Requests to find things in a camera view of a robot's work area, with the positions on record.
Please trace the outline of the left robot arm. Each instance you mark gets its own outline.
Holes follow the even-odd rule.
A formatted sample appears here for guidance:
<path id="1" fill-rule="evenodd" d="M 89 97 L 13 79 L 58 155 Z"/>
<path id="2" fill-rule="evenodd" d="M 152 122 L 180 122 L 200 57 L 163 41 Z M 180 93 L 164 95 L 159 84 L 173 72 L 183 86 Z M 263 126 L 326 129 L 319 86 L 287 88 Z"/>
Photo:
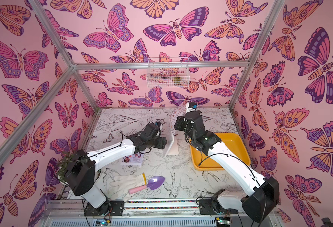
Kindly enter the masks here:
<path id="1" fill-rule="evenodd" d="M 114 193 L 107 197 L 97 186 L 98 172 L 106 165 L 124 157 L 149 153 L 152 148 L 164 149 L 167 139 L 161 134 L 160 122 L 148 123 L 141 131 L 122 138 L 121 142 L 86 153 L 76 151 L 69 161 L 65 162 L 65 170 L 58 174 L 58 179 L 72 190 L 75 196 L 88 202 L 89 211 L 95 216 L 109 214 L 110 201 L 121 196 L 129 199 L 129 190 L 144 186 L 147 181 L 144 174 L 139 176 L 116 176 L 112 182 Z"/>

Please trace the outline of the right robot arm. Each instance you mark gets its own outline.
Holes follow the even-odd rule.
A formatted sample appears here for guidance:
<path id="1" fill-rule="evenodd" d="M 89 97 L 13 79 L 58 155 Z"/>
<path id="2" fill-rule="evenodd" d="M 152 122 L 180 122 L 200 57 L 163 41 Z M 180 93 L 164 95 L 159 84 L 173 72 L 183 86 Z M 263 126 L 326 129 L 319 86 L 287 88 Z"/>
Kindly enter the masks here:
<path id="1" fill-rule="evenodd" d="M 178 116 L 174 129 L 182 131 L 192 147 L 223 167 L 241 186 L 246 196 L 240 199 L 220 199 L 224 209 L 242 210 L 254 222 L 261 224 L 279 203 L 279 183 L 267 179 L 238 158 L 215 133 L 205 129 L 201 111 Z"/>

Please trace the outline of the clear acrylic menu holder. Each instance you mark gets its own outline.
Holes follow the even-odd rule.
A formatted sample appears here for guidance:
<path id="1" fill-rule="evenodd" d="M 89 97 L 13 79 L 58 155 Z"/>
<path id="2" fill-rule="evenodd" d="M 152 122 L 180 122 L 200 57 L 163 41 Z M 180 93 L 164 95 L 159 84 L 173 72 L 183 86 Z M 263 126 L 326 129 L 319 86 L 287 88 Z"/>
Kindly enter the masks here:
<path id="1" fill-rule="evenodd" d="M 163 136 L 167 140 L 167 144 L 163 149 L 164 157 L 166 158 L 167 156 L 177 156 L 179 154 L 179 148 L 177 139 L 175 137 L 175 130 L 170 126 L 170 124 L 165 124 L 163 129 Z"/>

